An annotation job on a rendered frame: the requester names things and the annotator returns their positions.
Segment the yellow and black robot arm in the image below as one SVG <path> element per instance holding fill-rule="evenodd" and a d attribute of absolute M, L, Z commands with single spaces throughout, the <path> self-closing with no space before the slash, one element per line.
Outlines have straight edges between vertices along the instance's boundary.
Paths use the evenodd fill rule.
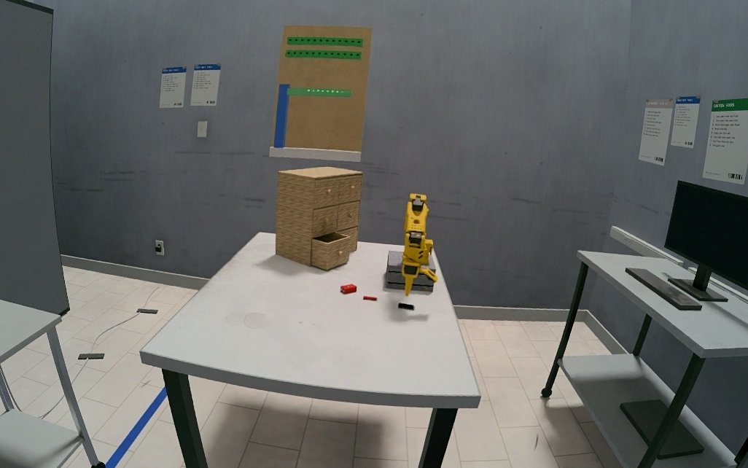
<path fill-rule="evenodd" d="M 428 265 L 429 253 L 431 252 L 430 246 L 432 246 L 431 240 L 425 239 L 425 221 L 428 212 L 429 209 L 426 207 L 426 196 L 410 194 L 410 202 L 408 202 L 405 216 L 404 230 L 406 231 L 405 250 L 402 254 L 403 260 L 406 257 L 409 257 L 410 260 L 415 260 L 418 263 L 421 262 L 421 265 Z M 421 249 L 419 248 L 420 244 Z"/>

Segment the wooden chest of drawers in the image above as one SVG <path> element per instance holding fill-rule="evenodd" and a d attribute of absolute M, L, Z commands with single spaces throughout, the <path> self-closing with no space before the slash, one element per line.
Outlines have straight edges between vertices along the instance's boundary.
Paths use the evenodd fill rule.
<path fill-rule="evenodd" d="M 356 226 L 358 241 L 360 210 L 358 225 L 337 230 L 339 204 L 358 200 L 361 205 L 362 183 L 360 199 L 339 202 L 341 176 L 360 174 L 363 180 L 363 172 L 345 170 L 341 168 L 321 167 L 278 172 L 276 202 L 276 254 L 278 256 L 311 267 L 312 238 L 336 233 L 337 231 Z M 313 207 L 316 179 L 336 176 L 339 177 L 338 202 Z M 336 230 L 312 237 L 313 210 L 333 205 L 337 207 Z"/>

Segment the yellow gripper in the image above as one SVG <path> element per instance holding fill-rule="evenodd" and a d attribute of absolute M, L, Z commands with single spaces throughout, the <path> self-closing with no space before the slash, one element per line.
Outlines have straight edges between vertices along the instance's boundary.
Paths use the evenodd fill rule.
<path fill-rule="evenodd" d="M 405 258 L 402 260 L 403 266 L 402 266 L 402 275 L 405 276 L 405 295 L 406 297 L 410 293 L 410 289 L 413 284 L 413 279 L 418 277 L 418 273 L 425 273 L 428 280 L 432 280 L 433 282 L 437 282 L 438 276 L 436 276 L 429 268 L 423 269 L 421 268 L 421 263 L 416 262 L 415 260 L 410 260 L 409 258 Z M 429 274 L 430 273 L 430 274 Z"/>

